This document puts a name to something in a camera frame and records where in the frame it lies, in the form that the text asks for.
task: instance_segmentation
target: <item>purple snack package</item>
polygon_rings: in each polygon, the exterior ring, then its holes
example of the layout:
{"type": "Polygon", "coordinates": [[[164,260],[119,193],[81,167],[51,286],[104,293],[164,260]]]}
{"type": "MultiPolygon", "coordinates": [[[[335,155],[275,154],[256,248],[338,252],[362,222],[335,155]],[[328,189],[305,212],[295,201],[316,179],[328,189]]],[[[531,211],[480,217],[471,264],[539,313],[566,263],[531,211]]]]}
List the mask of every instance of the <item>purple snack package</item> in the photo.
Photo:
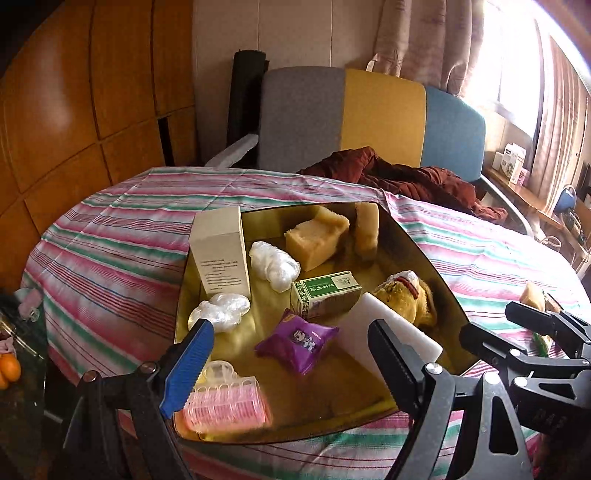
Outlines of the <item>purple snack package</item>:
{"type": "Polygon", "coordinates": [[[306,375],[320,355],[322,347],[336,334],[338,327],[325,327],[308,323],[290,309],[285,309],[281,321],[266,338],[255,347],[257,355],[271,355],[306,375]]]}

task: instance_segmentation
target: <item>tablecloth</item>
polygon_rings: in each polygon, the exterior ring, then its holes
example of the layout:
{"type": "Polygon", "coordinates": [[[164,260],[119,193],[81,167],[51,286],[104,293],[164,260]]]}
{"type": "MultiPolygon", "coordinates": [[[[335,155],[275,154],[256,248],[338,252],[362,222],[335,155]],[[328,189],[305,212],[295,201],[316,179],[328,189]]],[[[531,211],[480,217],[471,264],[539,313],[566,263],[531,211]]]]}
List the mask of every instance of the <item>tablecloth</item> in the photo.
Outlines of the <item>tablecloth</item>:
{"type": "MultiPolygon", "coordinates": [[[[507,302],[534,280],[570,312],[591,304],[566,260],[531,238],[442,207],[382,190],[257,170],[154,168],[87,198],[34,248],[24,287],[43,292],[51,359],[73,382],[88,369],[131,372],[170,345],[195,212],[315,202],[370,201],[388,209],[443,276],[471,321],[529,350],[531,334],[506,320],[507,302]]],[[[489,369],[476,364],[467,374],[489,369]]],[[[443,478],[456,443],[455,412],[433,478],[443,478]]],[[[397,413],[363,427],[298,442],[184,444],[192,467],[211,479],[382,479],[408,433],[397,413]]],[[[528,445],[535,433],[524,429],[528,445]]]]}

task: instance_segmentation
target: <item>green and white box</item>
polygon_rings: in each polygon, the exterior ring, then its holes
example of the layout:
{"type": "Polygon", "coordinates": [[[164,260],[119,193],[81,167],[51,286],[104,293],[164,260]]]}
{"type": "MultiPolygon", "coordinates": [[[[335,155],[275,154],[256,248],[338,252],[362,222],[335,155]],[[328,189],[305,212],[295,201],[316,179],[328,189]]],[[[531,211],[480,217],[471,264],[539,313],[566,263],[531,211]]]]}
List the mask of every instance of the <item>green and white box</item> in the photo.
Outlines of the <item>green and white box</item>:
{"type": "Polygon", "coordinates": [[[296,280],[291,285],[291,309],[303,319],[346,312],[360,295],[361,285],[350,271],[296,280]]]}

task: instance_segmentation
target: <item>orange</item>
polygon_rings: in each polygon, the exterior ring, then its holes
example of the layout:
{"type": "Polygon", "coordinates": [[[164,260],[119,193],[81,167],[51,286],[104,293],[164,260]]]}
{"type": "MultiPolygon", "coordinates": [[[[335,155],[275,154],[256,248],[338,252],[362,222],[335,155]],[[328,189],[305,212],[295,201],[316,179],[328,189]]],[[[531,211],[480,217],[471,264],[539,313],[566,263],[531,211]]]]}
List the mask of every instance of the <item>orange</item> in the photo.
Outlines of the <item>orange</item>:
{"type": "Polygon", "coordinates": [[[12,353],[5,353],[0,357],[0,373],[9,382],[21,378],[21,364],[12,353]]]}
{"type": "Polygon", "coordinates": [[[9,385],[8,380],[6,380],[6,378],[0,373],[0,390],[6,390],[9,385]]]}

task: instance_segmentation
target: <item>yellow stuffed animal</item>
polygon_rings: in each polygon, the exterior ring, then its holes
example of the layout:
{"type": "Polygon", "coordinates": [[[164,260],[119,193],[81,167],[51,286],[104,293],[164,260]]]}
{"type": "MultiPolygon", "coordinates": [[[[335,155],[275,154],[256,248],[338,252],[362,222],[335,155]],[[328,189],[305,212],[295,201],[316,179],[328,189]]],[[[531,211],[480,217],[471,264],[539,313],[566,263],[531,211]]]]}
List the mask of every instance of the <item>yellow stuffed animal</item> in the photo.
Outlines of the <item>yellow stuffed animal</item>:
{"type": "Polygon", "coordinates": [[[431,288],[412,270],[390,275],[376,288],[374,296],[415,327],[433,327],[437,323],[431,288]]]}

